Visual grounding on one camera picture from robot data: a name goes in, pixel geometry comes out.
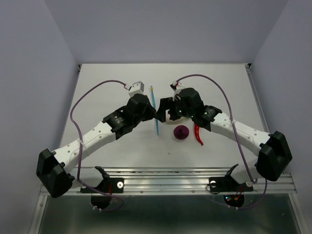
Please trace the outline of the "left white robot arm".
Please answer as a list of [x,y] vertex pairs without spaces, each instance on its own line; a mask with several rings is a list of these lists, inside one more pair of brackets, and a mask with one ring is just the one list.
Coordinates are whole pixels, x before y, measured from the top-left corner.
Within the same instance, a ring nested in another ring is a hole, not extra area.
[[81,163],[101,147],[130,133],[142,121],[156,116],[156,110],[148,97],[135,94],[125,106],[120,107],[86,134],[79,133],[78,139],[68,145],[40,152],[36,175],[50,196],[57,198],[72,188],[74,181],[87,186],[81,178]]

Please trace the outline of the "white radish with leaves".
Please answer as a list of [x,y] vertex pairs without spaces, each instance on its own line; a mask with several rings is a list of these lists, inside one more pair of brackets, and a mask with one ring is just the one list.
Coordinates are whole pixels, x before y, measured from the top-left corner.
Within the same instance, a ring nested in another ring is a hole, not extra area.
[[166,123],[166,124],[169,124],[169,125],[178,125],[178,124],[181,124],[181,123],[185,122],[186,120],[187,120],[187,119],[184,118],[184,117],[181,117],[181,118],[176,119],[176,120],[172,120],[172,119],[170,119],[169,117],[166,117],[165,123]]

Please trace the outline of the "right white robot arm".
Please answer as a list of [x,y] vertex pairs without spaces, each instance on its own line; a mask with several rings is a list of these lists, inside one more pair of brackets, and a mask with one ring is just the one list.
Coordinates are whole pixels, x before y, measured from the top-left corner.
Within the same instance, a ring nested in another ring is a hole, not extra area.
[[223,177],[211,177],[209,186],[213,193],[235,192],[254,179],[275,182],[293,158],[284,134],[266,133],[233,120],[220,109],[205,105],[194,88],[162,98],[156,118],[165,122],[167,115],[170,120],[189,118],[200,128],[227,137],[256,156],[251,161],[243,160],[243,165],[232,166]]

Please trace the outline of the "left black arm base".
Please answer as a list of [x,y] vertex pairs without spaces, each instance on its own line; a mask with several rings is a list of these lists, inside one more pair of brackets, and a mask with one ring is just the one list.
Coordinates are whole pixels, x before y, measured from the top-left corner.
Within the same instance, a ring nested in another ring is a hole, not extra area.
[[100,166],[95,167],[100,177],[90,178],[91,186],[82,185],[82,194],[91,194],[90,202],[94,210],[99,212],[115,211],[124,205],[124,200],[115,194],[124,191],[124,178],[110,177]]

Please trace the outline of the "purple onion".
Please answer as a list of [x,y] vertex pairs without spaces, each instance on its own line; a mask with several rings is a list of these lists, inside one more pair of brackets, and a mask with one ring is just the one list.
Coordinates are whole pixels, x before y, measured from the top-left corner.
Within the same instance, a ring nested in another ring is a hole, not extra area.
[[174,128],[174,137],[178,140],[184,140],[189,136],[189,129],[184,125],[178,125]]

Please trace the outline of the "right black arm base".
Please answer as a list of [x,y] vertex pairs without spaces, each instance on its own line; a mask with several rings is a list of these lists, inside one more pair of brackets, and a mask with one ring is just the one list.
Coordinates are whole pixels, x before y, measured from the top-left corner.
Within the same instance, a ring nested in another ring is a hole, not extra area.
[[253,185],[248,186],[246,183],[239,184],[230,176],[237,166],[238,164],[232,166],[223,177],[210,177],[205,189],[213,195],[227,193],[223,195],[224,202],[238,209],[245,202],[244,192],[253,192],[254,188]]

